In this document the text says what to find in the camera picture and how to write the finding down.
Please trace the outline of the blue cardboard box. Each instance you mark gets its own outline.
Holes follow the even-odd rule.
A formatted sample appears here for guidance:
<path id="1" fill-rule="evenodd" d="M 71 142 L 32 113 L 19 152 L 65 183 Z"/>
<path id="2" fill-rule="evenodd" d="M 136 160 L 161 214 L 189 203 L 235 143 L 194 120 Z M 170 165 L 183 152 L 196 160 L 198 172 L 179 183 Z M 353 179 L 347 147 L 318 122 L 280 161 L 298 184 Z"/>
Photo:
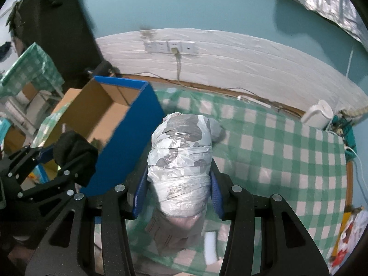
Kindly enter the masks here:
<path id="1" fill-rule="evenodd" d="M 55 143 L 63 124 L 88 141 L 102 142 L 96 172 L 82 189 L 86 196 L 125 181 L 164 117 L 152 86 L 128 78 L 94 77 L 83 89 L 69 89 L 55 110 L 62 107 L 65 112 L 41 145 Z"/>

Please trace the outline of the green checkered tablecloth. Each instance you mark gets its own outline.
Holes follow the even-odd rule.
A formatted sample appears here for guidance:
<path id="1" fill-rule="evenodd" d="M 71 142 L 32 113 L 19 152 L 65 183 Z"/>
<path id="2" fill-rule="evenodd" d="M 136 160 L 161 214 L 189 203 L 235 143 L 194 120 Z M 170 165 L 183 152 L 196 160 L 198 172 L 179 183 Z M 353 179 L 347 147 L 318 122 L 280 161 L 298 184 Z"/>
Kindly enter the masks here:
<path id="1" fill-rule="evenodd" d="M 253 103 L 236 98 L 185 89 L 155 89 L 165 114 L 202 114 L 216 119 L 225 131 L 213 146 L 218 169 L 250 193 L 269 197 L 280 194 L 289 203 L 314 239 L 327 262 L 337 241 L 347 189 L 346 160 L 341 137 L 311 128 Z M 173 256 L 158 255 L 155 242 L 145 231 L 154 202 L 147 196 L 137 220 L 127 221 L 133 263 L 144 273 L 158 268 L 193 275 L 218 275 L 223 260 L 229 221 L 221 221 L 211 200 L 202 234 L 216 232 L 218 261 L 205 263 L 200 242 Z"/>

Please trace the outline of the black sock ball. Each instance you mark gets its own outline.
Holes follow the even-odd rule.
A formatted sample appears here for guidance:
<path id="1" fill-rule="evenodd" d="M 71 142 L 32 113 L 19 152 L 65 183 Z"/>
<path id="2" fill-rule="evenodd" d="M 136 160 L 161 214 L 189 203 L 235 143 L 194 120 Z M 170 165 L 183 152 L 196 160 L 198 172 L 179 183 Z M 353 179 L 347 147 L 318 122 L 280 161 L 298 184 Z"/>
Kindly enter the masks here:
<path id="1" fill-rule="evenodd" d="M 62 171 L 68 170 L 77 184 L 87 187 L 96 172 L 98 149 L 70 130 L 62 133 L 54 144 L 53 157 Z"/>

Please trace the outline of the white wall socket strip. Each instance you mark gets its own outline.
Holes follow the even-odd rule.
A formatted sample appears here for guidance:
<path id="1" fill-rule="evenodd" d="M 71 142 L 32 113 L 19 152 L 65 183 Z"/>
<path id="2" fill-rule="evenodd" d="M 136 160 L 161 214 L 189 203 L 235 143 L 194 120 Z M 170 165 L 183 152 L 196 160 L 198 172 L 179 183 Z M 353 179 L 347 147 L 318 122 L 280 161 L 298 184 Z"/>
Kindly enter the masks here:
<path id="1" fill-rule="evenodd" d="M 144 41 L 145 51 L 160 54 L 187 54 L 196 55 L 195 42 L 182 40 L 149 40 Z"/>

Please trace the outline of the red white plastic bag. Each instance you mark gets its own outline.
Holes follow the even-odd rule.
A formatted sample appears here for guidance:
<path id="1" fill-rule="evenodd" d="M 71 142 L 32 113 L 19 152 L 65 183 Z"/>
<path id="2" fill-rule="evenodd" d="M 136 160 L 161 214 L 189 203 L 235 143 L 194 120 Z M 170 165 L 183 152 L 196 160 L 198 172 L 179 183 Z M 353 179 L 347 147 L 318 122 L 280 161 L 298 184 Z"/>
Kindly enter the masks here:
<path id="1" fill-rule="evenodd" d="M 336 245 L 332 251 L 328 268 L 336 275 L 357 247 L 367 226 L 367 210 L 363 207 L 344 213 Z"/>

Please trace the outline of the grey white plastic-wrapped bundle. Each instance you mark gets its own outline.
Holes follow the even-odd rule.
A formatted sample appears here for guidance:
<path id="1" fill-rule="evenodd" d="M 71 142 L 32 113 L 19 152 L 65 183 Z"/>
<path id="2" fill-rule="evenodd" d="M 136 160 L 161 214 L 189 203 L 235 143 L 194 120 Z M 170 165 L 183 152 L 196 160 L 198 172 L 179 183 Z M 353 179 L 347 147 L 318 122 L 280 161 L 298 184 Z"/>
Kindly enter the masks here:
<path id="1" fill-rule="evenodd" d="M 167 115 L 153 132 L 147 180 L 155 210 L 145 230 L 159 255 L 198 244 L 210 197 L 213 143 L 223 137 L 217 120 L 180 112 Z"/>

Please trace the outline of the teal basket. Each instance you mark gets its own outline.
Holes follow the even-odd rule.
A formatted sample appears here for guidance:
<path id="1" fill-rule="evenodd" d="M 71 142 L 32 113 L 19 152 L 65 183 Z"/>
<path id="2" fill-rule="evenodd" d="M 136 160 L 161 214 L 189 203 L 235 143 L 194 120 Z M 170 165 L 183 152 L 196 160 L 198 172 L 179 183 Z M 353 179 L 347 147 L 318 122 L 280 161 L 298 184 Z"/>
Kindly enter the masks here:
<path id="1" fill-rule="evenodd" d="M 352 129 L 352 119 L 346 119 L 337 115 L 332 119 L 331 130 L 342 137 L 345 150 L 345 159 L 347 162 L 356 157 L 357 147 L 354 132 Z"/>

